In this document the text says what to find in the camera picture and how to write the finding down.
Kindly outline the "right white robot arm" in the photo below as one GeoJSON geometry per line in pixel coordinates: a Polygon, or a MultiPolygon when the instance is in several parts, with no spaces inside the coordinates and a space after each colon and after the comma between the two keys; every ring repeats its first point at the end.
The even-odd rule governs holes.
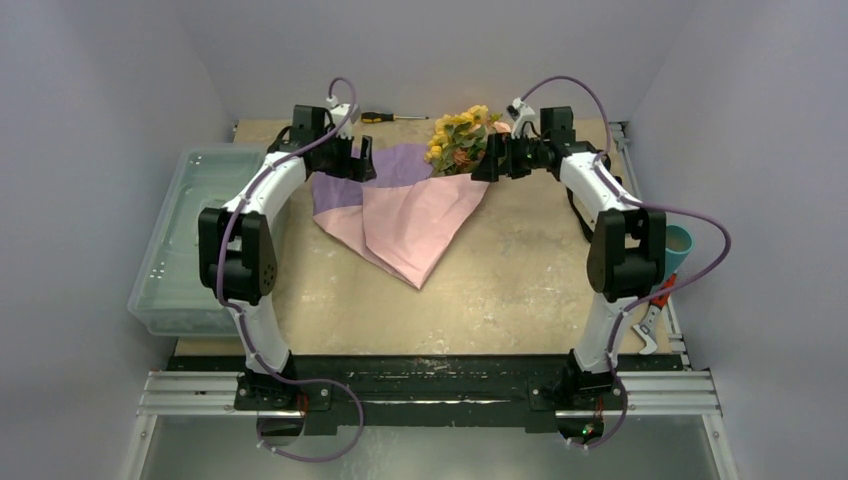
{"type": "Polygon", "coordinates": [[[584,407],[599,396],[600,380],[609,378],[617,364],[626,308],[646,298],[665,277],[666,215],[639,206],[606,167],[604,153],[577,145],[570,108],[536,113],[516,99],[506,111],[513,128],[488,136],[472,179],[493,183],[544,169],[589,215],[586,275],[595,297],[561,381],[564,399],[584,407]]]}

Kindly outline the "clear plastic storage box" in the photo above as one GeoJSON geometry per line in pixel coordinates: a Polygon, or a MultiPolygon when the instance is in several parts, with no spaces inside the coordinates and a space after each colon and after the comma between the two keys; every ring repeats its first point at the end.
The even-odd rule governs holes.
{"type": "Polygon", "coordinates": [[[231,314],[198,273],[198,215],[221,207],[262,166],[260,144],[206,144],[183,151],[139,269],[127,309],[153,335],[236,337],[231,314]]]}

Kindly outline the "flower bouquet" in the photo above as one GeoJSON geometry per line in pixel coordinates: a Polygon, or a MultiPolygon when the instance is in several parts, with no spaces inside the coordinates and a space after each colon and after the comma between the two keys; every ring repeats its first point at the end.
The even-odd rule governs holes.
{"type": "Polygon", "coordinates": [[[446,114],[435,122],[425,161],[433,177],[471,173],[485,154],[487,139],[510,133],[512,126],[485,105],[474,105],[459,114],[446,114]]]}

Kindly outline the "black printed ribbon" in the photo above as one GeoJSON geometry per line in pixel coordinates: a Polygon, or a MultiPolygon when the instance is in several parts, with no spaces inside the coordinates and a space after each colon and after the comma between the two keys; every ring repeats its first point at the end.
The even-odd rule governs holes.
{"type": "Polygon", "coordinates": [[[598,177],[597,175],[579,177],[576,190],[566,188],[569,206],[576,215],[582,235],[587,242],[591,242],[593,239],[595,226],[601,212],[632,209],[631,206],[620,200],[619,194],[621,191],[618,182],[613,179],[614,187],[610,188],[605,180],[610,180],[610,177],[598,177]]]}

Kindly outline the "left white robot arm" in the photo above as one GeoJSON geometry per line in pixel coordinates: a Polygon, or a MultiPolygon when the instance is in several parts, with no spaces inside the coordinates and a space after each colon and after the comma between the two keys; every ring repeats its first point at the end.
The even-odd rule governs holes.
{"type": "Polygon", "coordinates": [[[284,373],[291,350],[271,299],[278,275],[272,230],[311,174],[356,182],[375,178],[371,137],[353,146],[358,118],[357,105],[336,98],[325,107],[296,106],[247,184],[223,206],[206,207],[198,216],[201,283],[233,317],[247,370],[265,376],[259,395],[275,409],[292,405],[304,383],[284,373]]]}

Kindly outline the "pink wrapping paper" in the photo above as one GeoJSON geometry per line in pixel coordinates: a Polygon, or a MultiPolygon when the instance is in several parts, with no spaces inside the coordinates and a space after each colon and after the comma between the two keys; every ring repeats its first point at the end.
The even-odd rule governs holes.
{"type": "Polygon", "coordinates": [[[433,177],[422,144],[373,152],[376,178],[312,176],[313,219],[365,260],[420,289],[489,188],[468,174],[433,177]]]}

